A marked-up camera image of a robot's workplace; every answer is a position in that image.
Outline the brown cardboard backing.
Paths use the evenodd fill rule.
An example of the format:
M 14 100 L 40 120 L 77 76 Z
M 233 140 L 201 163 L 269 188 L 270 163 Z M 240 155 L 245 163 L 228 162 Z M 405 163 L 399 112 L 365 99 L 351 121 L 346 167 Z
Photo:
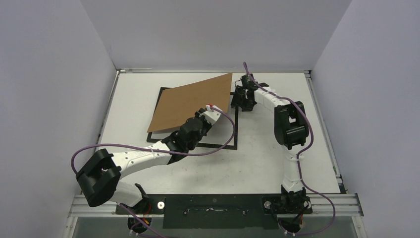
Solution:
M 232 73 L 204 81 L 163 90 L 147 132 L 179 127 L 206 105 L 227 112 L 230 103 Z

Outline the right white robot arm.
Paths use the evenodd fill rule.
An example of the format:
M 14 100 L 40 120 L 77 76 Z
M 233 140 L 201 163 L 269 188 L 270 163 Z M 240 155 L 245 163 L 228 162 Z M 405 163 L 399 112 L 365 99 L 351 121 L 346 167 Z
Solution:
M 304 146 L 310 132 L 303 116 L 303 104 L 281 99 L 266 83 L 254 82 L 252 74 L 243 75 L 240 82 L 240 85 L 235 84 L 231 107 L 250 112 L 260 104 L 268 109 L 274 116 L 275 139 L 282 146 L 281 195 L 277 200 L 271 200 L 269 209 L 277 214 L 311 213 L 311 202 L 299 174 L 299 160 L 292 150 L 295 146 Z

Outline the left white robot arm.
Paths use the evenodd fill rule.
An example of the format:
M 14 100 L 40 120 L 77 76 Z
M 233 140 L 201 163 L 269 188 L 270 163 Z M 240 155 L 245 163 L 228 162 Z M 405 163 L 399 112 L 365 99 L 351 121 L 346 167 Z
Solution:
M 76 180 L 90 207 L 108 201 L 122 203 L 133 212 L 143 213 L 150 204 L 149 196 L 138 183 L 122 178 L 154 166 L 176 163 L 188 156 L 217 122 L 220 113 L 210 107 L 201 108 L 168 137 L 140 151 L 110 153 L 96 151 L 77 172 Z

